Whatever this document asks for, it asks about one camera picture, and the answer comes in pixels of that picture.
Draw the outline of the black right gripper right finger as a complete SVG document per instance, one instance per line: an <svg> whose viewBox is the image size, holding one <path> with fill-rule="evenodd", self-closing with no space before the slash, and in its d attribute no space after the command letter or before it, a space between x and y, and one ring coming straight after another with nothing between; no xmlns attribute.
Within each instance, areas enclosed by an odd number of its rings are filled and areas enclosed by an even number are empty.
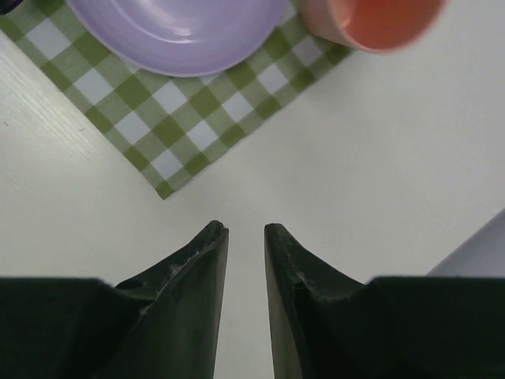
<svg viewBox="0 0 505 379"><path fill-rule="evenodd" d="M379 276L360 283L281 224L264 229L277 378L501 378L504 282Z"/></svg>

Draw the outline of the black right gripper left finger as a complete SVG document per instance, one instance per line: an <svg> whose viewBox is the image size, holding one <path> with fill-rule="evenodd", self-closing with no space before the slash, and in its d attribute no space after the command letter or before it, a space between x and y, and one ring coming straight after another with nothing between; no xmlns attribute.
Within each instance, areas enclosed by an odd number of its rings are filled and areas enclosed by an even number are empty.
<svg viewBox="0 0 505 379"><path fill-rule="evenodd" d="M229 231L111 286L94 278L1 280L4 378L211 378Z"/></svg>

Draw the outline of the green white checkered cloth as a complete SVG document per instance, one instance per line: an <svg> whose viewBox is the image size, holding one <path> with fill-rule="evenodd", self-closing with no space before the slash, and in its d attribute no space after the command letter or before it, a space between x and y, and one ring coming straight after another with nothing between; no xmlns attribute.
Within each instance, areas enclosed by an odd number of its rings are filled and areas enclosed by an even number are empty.
<svg viewBox="0 0 505 379"><path fill-rule="evenodd" d="M87 32L62 1L26 1L1 30L147 179L169 197L351 50L285 19L245 62L202 78L136 68Z"/></svg>

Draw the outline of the purple plastic plate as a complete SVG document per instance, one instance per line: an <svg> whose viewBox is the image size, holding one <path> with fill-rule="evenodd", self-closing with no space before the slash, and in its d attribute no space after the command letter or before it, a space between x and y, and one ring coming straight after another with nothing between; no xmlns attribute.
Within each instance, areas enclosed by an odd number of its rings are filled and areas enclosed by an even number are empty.
<svg viewBox="0 0 505 379"><path fill-rule="evenodd" d="M286 2L271 0L73 0L68 3L118 57L170 77L202 77L256 52L281 21Z"/></svg>

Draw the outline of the orange plastic cup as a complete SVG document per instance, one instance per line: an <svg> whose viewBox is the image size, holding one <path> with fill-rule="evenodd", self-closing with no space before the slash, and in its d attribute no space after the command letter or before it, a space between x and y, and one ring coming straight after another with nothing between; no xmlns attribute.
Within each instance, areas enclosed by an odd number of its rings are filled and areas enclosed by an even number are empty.
<svg viewBox="0 0 505 379"><path fill-rule="evenodd" d="M420 39L437 21L440 0L308 0L299 10L317 37L373 54L400 50Z"/></svg>

